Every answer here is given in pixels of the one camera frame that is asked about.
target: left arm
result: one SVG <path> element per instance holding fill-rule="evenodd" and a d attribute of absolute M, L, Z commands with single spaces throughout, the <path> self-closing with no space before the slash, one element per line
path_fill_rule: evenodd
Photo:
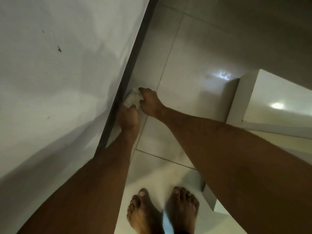
<path fill-rule="evenodd" d="M 122 132 L 106 149 L 80 168 L 30 217 L 18 234 L 113 234 L 139 132 L 135 107 L 118 114 Z"/>

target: white wall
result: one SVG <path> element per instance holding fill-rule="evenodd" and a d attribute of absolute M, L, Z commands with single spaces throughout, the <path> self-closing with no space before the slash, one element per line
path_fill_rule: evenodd
<path fill-rule="evenodd" d="M 1 0 L 0 233 L 93 157 L 148 1 Z"/>

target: sponge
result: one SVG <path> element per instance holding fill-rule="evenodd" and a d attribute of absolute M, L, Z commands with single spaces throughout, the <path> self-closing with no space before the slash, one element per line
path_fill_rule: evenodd
<path fill-rule="evenodd" d="M 131 105 L 135 104 L 136 108 L 138 109 L 140 106 L 140 100 L 143 100 L 141 92 L 133 88 L 124 98 L 123 105 L 126 108 L 129 108 Z"/>

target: bare foot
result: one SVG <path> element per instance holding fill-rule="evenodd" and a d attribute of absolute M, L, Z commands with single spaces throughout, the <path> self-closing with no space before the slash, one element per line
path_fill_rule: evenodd
<path fill-rule="evenodd" d="M 147 189 L 140 189 L 128 207 L 127 219 L 138 234 L 162 234 L 162 215 L 153 205 Z"/>
<path fill-rule="evenodd" d="M 199 202 L 184 187 L 176 186 L 166 204 L 168 218 L 174 233 L 182 231 L 194 234 Z"/>

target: black baseboard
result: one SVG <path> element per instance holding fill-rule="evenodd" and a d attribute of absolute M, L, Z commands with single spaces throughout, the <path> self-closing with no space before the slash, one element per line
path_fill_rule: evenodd
<path fill-rule="evenodd" d="M 140 26 L 139 31 L 138 31 L 138 35 L 135 39 L 135 43 L 133 44 L 133 48 L 132 48 L 132 51 L 130 53 L 129 60 L 128 60 L 126 68 L 124 70 L 124 74 L 121 78 L 121 82 L 119 84 L 115 99 L 113 101 L 113 105 L 112 105 L 110 113 L 108 115 L 102 136 L 100 138 L 98 148 L 106 147 L 106 145 L 107 145 L 108 138 L 110 137 L 110 133 L 111 133 L 113 126 L 114 126 L 114 123 L 115 123 L 116 111 L 118 109 L 118 105 L 122 102 L 124 94 L 127 90 L 127 86 L 128 86 L 129 80 L 131 78 L 133 68 L 134 68 L 136 60 L 138 58 L 138 54 L 141 50 L 141 47 L 142 47 L 142 44 L 143 44 L 143 41 L 144 41 L 144 38 L 146 35 L 146 31 L 147 31 L 147 28 L 149 27 L 149 24 L 150 24 L 150 21 L 152 19 L 152 16 L 153 16 L 157 2 L 158 2 L 158 0 L 150 0 L 148 5 L 147 5 L 141 26 Z"/>

